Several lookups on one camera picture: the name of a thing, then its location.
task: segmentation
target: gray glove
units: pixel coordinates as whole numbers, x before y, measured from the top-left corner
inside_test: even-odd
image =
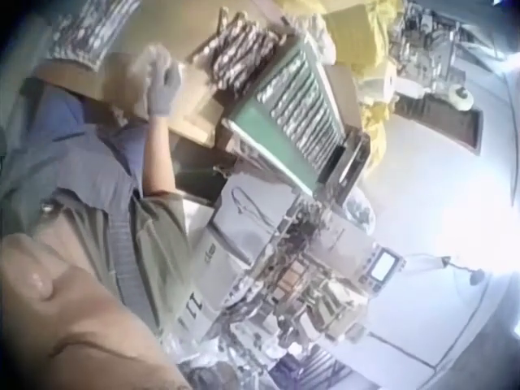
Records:
[[[169,117],[172,103],[180,89],[180,65],[173,63],[170,67],[164,67],[154,61],[151,76],[147,93],[148,115]]]

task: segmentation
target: worker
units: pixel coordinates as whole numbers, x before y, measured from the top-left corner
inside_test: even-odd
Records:
[[[154,62],[149,122],[117,132],[47,86],[6,156],[2,338],[30,388],[189,388],[158,342],[188,280],[167,126],[180,84],[178,67]]]

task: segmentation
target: white wall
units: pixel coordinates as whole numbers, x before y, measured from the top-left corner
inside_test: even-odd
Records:
[[[382,244],[405,256],[451,255],[458,263],[495,271],[479,303],[486,284],[471,287],[468,275],[453,269],[417,271],[433,263],[409,258],[405,271],[371,302],[368,325],[426,364],[370,337],[331,347],[340,360],[389,390],[415,389],[430,377],[428,365],[438,365],[478,307],[445,358],[447,369],[501,299],[509,281],[505,272],[518,269],[511,262],[517,261],[511,244],[520,235],[510,208],[515,153],[510,106],[495,80],[478,72],[469,76],[468,89],[484,111],[481,155],[394,116],[386,125],[387,154],[362,185],[377,215],[374,236]],[[479,78],[484,88],[475,87]]]

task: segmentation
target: skin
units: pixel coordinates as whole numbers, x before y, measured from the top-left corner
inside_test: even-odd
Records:
[[[87,270],[19,234],[0,249],[2,332],[41,388],[187,389],[154,335]]]
[[[170,155],[168,118],[150,118],[150,129],[145,145],[143,166],[143,193],[174,193],[176,179]]]

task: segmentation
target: display screen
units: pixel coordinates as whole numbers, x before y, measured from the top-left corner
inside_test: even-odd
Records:
[[[379,282],[384,281],[388,275],[388,272],[392,270],[396,260],[397,259],[390,253],[382,252],[377,263],[374,265],[374,268],[372,268],[370,275]]]

